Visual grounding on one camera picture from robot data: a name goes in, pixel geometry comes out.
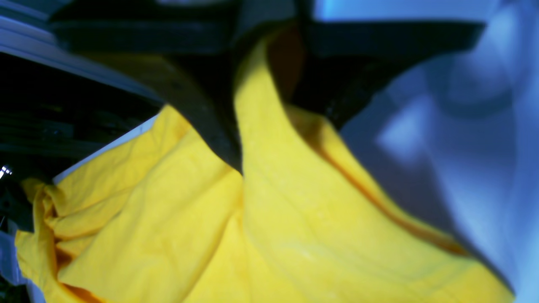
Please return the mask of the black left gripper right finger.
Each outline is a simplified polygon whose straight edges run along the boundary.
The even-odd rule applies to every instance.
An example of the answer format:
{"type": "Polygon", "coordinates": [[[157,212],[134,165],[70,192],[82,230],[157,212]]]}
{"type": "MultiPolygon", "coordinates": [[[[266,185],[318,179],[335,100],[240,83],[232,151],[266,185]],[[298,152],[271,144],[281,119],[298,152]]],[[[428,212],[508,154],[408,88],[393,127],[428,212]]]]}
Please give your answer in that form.
{"type": "Polygon", "coordinates": [[[470,49],[485,0],[296,0],[304,47],[291,103],[341,128],[395,77],[470,49]]]}

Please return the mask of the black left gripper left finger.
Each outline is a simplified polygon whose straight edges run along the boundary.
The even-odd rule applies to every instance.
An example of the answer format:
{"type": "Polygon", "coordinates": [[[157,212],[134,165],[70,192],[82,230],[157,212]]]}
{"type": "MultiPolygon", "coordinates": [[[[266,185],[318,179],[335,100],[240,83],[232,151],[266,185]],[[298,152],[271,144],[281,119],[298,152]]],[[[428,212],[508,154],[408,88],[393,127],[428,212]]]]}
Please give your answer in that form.
{"type": "Polygon", "coordinates": [[[72,0],[48,25],[62,49],[150,88],[241,172],[236,72],[265,31],[294,16],[292,0],[72,0]]]}

